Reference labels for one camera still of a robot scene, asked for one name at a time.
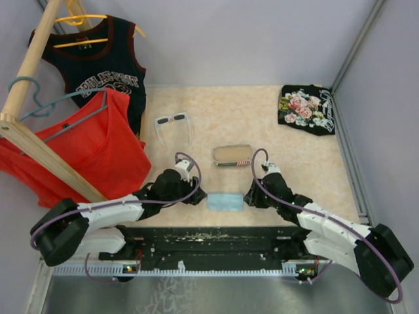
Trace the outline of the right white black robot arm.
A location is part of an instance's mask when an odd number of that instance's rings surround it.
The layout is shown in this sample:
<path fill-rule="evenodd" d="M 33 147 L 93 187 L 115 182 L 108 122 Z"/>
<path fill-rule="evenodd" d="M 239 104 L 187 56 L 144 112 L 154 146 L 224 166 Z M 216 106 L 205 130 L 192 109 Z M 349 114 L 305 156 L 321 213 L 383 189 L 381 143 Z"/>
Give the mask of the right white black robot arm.
<path fill-rule="evenodd" d="M 280 173 L 252 182 L 244 201 L 259 209 L 274 208 L 279 216 L 302 228 L 305 235 L 292 243 L 293 253 L 305 259 L 325 257 L 351 270 L 377 295 L 386 298 L 414 268 L 393 231 L 350 222 L 306 196 L 292 192 Z"/>

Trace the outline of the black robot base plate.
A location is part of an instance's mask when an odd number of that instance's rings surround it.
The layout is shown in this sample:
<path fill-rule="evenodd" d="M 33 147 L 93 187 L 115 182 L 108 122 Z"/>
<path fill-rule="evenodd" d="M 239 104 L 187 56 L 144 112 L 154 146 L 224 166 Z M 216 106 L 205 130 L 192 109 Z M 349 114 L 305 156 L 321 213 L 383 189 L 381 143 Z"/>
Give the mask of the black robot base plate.
<path fill-rule="evenodd" d="M 280 270 L 282 263 L 314 260 L 302 243 L 308 232 L 292 226 L 129 228 L 127 248 L 100 253 L 102 261 L 133 260 L 142 270 Z"/>

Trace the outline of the newspaper print glasses case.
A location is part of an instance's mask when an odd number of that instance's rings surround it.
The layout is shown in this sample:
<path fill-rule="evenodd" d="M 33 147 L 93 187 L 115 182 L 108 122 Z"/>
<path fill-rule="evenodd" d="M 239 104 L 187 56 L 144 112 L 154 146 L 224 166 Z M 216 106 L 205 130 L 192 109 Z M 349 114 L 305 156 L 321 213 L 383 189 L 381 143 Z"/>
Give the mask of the newspaper print glasses case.
<path fill-rule="evenodd" d="M 218 167 L 248 166 L 253 156 L 250 145 L 225 145 L 212 151 L 213 163 Z"/>

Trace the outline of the light blue cleaning cloth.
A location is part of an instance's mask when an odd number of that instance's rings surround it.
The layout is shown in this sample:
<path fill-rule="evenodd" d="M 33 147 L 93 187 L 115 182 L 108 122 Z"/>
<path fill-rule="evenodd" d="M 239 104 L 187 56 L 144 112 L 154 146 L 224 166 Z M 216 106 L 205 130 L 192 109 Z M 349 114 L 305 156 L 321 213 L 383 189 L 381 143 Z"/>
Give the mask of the light blue cleaning cloth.
<path fill-rule="evenodd" d="M 240 193 L 211 193 L 207 196 L 206 206 L 214 211 L 243 211 L 244 196 Z"/>

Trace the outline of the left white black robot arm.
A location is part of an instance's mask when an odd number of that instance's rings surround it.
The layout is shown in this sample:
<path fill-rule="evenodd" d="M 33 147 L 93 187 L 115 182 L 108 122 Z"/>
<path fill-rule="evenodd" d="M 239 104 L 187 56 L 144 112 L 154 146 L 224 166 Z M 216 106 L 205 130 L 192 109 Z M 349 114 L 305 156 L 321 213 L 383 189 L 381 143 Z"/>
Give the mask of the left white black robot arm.
<path fill-rule="evenodd" d="M 30 245 L 47 266 L 97 253 L 127 260 L 135 255 L 136 243 L 123 224 L 151 218 L 178 203 L 200 203 L 206 197 L 201 182 L 201 175 L 187 177 L 167 169 L 155 182 L 122 198 L 97 203 L 63 199 L 31 229 Z"/>

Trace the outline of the white frame sunglasses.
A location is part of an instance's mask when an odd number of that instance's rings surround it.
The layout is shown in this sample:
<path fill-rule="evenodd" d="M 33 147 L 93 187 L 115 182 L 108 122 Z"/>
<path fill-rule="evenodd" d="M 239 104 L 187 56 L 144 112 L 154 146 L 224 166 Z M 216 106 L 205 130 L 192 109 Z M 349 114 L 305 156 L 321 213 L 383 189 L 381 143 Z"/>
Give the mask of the white frame sunglasses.
<path fill-rule="evenodd" d="M 171 124 L 171 123 L 176 123 L 176 122 L 186 123 L 187 129 L 188 129 L 188 145 L 192 144 L 192 126 L 191 126 L 191 120 L 189 119 L 188 114 L 186 112 L 176 113 L 172 116 L 161 116 L 159 118 L 156 118 L 154 122 L 155 132 L 158 137 L 158 140 L 165 149 L 167 149 L 167 145 L 162 135 L 161 129 L 166 124 Z"/>

